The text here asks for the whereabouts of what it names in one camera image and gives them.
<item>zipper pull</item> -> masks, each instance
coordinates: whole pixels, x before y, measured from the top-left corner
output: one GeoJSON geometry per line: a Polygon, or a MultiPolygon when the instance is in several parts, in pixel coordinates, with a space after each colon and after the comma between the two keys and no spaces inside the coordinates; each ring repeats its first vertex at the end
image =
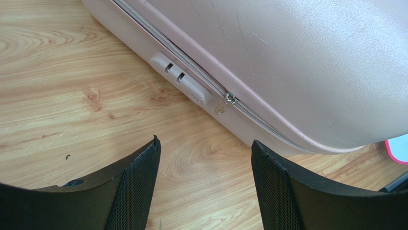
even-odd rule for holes
{"type": "Polygon", "coordinates": [[[219,106],[217,106],[217,108],[215,108],[214,112],[215,112],[216,115],[223,114],[224,111],[225,111],[225,108],[230,104],[235,104],[235,102],[237,100],[235,98],[235,96],[232,95],[231,93],[226,93],[224,97],[225,97],[226,101],[224,103],[220,104],[219,106]]]}

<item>suitcase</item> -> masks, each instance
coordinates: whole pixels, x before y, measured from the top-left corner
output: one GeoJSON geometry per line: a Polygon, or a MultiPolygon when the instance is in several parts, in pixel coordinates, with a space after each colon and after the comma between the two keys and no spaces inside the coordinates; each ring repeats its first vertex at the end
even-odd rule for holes
{"type": "Polygon", "coordinates": [[[408,133],[408,1],[82,1],[249,146],[341,154],[408,133]]]}

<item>pink object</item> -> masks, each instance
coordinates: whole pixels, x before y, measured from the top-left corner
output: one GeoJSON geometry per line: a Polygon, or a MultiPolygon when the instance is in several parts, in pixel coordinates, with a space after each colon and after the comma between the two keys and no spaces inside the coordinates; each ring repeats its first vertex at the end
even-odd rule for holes
{"type": "Polygon", "coordinates": [[[340,154],[408,133],[407,1],[82,1],[247,145],[340,154]]]}
{"type": "Polygon", "coordinates": [[[385,147],[393,161],[408,165],[408,135],[386,140],[385,147]]]}

